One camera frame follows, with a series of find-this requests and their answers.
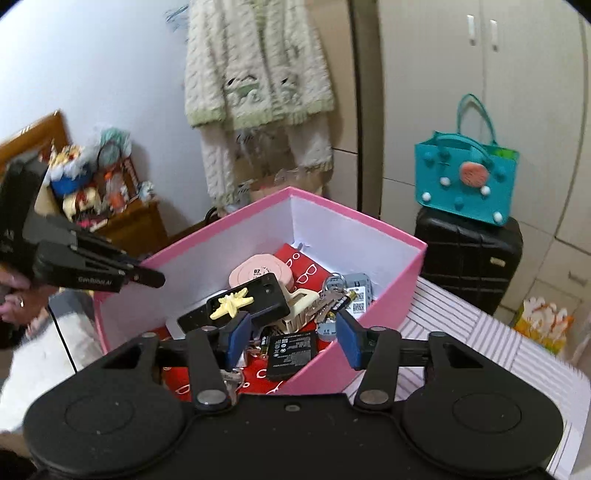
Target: screw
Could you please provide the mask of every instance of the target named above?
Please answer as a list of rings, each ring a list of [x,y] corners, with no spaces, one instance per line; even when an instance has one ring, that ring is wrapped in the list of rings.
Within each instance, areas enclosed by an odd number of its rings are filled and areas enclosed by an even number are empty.
[[[361,392],[359,399],[366,405],[382,405],[386,403],[390,397],[383,390],[366,390]]]
[[[219,405],[226,400],[226,393],[221,390],[203,390],[197,395],[197,401],[203,405]]]

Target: blue gripper pad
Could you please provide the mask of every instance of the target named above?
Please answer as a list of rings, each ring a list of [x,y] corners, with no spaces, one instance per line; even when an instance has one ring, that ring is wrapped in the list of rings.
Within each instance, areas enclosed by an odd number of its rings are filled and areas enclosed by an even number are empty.
[[[238,360],[240,360],[240,356],[248,345],[252,334],[251,315],[247,312],[238,312],[238,315],[244,315],[244,318],[234,331],[230,333],[230,338],[228,340],[226,366],[230,369],[234,368],[238,363]]]
[[[336,314],[336,338],[354,370],[361,369],[361,344],[364,333],[365,329],[349,312],[341,310]]]

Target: teal felt bag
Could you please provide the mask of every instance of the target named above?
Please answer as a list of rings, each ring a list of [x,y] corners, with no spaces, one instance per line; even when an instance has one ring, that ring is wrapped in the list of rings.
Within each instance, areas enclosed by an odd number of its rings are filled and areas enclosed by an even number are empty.
[[[490,145],[462,135],[462,116],[469,101],[491,132]],[[457,133],[434,132],[432,138],[415,145],[415,198],[427,207],[504,225],[511,213],[519,152],[497,144],[490,116],[471,93],[460,100],[456,121]]]

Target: striped tablecloth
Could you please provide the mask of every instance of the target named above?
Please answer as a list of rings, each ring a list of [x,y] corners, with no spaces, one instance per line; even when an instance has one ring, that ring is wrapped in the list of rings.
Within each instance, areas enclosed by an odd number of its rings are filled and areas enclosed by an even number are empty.
[[[563,416],[564,433],[547,470],[558,480],[569,480],[589,412],[589,379],[490,315],[419,278],[412,306],[400,332],[403,338],[426,340],[429,332],[434,330],[454,336],[556,403]],[[362,376],[345,389],[350,400],[359,388]],[[405,400],[423,383],[422,368],[400,368],[396,400]]]

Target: cabinet handle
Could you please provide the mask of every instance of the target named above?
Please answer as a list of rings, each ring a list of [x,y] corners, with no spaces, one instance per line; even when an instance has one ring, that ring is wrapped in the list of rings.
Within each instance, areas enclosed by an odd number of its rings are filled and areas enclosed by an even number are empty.
[[[587,285],[587,282],[589,280],[587,280],[586,278],[581,278],[578,275],[575,275],[574,273],[572,273],[571,271],[569,271],[569,280],[574,281],[575,283],[578,283],[579,285],[581,285],[582,287]]]
[[[476,45],[476,24],[474,15],[467,15],[468,18],[468,40],[473,47]]]
[[[494,51],[499,51],[499,24],[491,20],[491,46]]]

